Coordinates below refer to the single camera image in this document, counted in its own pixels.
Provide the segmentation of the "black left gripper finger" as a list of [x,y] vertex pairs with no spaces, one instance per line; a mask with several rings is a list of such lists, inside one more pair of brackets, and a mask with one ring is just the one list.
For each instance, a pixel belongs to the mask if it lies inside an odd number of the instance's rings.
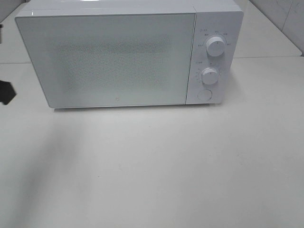
[[2,28],[3,28],[3,25],[0,24],[0,43],[2,43]]
[[8,105],[16,95],[17,93],[10,82],[0,81],[0,102],[3,105]]

